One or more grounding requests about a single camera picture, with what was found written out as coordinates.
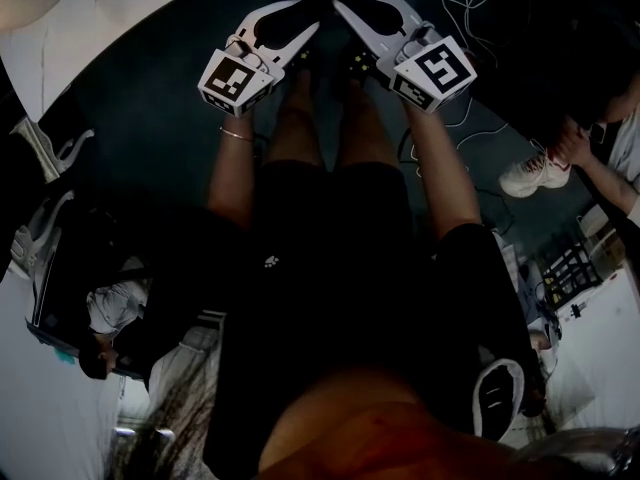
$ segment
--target floor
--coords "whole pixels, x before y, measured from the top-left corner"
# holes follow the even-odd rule
[[[143,195],[161,204],[202,205],[218,143],[223,115],[205,104],[196,84],[211,54],[251,10],[274,0],[178,0],[135,27],[112,45],[77,79],[71,92],[80,102],[96,139],[85,146],[75,176],[83,187]],[[451,19],[439,0],[407,0],[424,18],[444,33],[454,33]],[[487,19],[496,34],[521,30],[527,13],[522,0],[492,0],[476,15],[476,34]],[[456,18],[461,23],[462,14]],[[340,105],[329,96],[330,65],[347,41],[347,29],[330,19],[317,36],[327,69],[317,94],[317,124],[327,165],[337,151]],[[406,129],[398,100],[377,84],[368,84],[379,104],[391,140],[397,145]],[[256,131],[269,136],[283,89],[258,105]],[[447,123],[459,122],[468,103],[463,94],[442,110]],[[452,128],[458,143],[477,131],[495,130],[503,122],[473,102],[463,126]],[[408,159],[410,144],[403,159]],[[540,190],[525,200],[501,198],[497,178],[514,161],[535,150],[507,127],[495,135],[481,135],[465,143],[461,154],[479,193],[488,222],[504,231],[514,219],[507,238],[519,254],[530,255],[538,246],[589,205],[590,195],[577,176],[553,192]],[[426,202],[415,167],[402,166],[410,201],[421,221]]]

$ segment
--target leg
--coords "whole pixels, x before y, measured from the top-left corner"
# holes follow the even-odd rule
[[[360,83],[350,80],[344,100],[336,167],[365,162],[399,167],[393,144],[387,137],[377,109]]]
[[[322,167],[322,155],[313,122],[311,73],[302,70],[280,107],[265,164],[280,160],[297,160]]]

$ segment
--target table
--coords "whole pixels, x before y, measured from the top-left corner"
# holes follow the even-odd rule
[[[93,59],[173,0],[60,0],[26,27],[0,34],[0,56],[29,118],[38,122]]]

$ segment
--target hand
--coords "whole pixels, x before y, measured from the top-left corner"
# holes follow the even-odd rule
[[[587,132],[570,117],[565,117],[562,123],[560,141],[555,147],[555,153],[561,160],[578,167],[584,167],[593,158]]]

